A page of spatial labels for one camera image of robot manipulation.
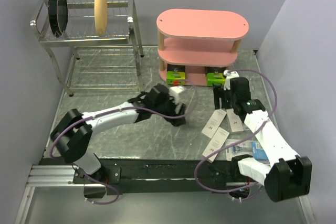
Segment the blue razor blister pack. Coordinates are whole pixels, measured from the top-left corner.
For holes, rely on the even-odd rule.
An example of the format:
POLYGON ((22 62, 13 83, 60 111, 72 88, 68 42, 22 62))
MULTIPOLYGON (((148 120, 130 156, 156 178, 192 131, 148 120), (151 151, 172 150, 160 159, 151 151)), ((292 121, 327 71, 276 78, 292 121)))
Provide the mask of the blue razor blister pack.
POLYGON ((238 145, 232 146, 225 150, 226 160, 231 161, 233 157, 240 155, 250 155, 262 163, 269 163, 266 152, 258 141, 247 140, 238 145))

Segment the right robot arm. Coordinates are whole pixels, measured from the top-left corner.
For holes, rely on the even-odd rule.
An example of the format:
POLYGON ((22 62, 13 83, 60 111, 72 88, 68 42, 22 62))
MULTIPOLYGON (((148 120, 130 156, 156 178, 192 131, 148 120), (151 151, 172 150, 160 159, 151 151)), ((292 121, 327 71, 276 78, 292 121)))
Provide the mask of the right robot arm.
POLYGON ((273 202, 307 195, 312 173, 310 159, 291 148, 270 120, 265 106, 252 99, 247 78, 234 77, 227 83, 228 88, 221 84, 213 86, 215 108, 233 109, 255 134, 269 162, 266 165, 248 155, 234 157, 229 169, 231 178, 242 181, 249 177, 259 182, 273 202))

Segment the pink three-tier shelf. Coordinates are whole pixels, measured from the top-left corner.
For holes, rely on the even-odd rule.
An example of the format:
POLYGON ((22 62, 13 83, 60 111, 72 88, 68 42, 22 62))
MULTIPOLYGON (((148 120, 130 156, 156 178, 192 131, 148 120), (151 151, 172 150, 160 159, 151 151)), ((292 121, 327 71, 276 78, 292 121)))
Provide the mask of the pink three-tier shelf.
POLYGON ((236 61, 249 31, 243 16, 225 10, 168 9, 156 25, 161 79, 171 83, 175 67, 198 86, 207 85, 208 68, 222 70, 236 61))

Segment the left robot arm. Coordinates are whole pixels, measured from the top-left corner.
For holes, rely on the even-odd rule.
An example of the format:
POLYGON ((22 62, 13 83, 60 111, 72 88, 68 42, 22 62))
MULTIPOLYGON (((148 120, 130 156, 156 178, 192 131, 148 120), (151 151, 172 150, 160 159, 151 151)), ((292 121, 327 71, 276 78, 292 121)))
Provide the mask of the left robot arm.
POLYGON ((152 115, 164 118, 173 126, 186 123, 186 105, 180 96, 186 88, 182 85, 166 87, 157 84, 148 92, 141 92, 121 105, 96 112, 68 111, 50 134, 52 146, 49 154, 57 150, 67 164, 83 170, 93 183, 108 174, 98 157, 88 151, 91 138, 114 127, 148 120, 152 115))

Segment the white slim box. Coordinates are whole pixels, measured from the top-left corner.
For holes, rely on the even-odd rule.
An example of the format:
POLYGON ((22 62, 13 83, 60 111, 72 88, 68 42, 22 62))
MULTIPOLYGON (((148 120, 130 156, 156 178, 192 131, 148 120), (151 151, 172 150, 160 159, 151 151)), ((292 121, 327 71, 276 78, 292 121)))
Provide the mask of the white slim box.
POLYGON ((214 136, 211 138, 210 142, 208 143, 206 149, 202 153, 203 157, 207 157, 214 151, 222 148, 228 136, 229 136, 229 132, 219 127, 216 130, 214 136))
POLYGON ((226 111, 222 109, 215 110, 205 126, 203 127, 201 133, 207 137, 212 138, 222 123, 223 119, 226 116, 226 111))
POLYGON ((236 132, 243 132, 243 124, 238 115, 234 113, 233 109, 227 109, 226 110, 227 116, 228 116, 228 121, 229 125, 231 128, 231 132, 236 133, 236 132))

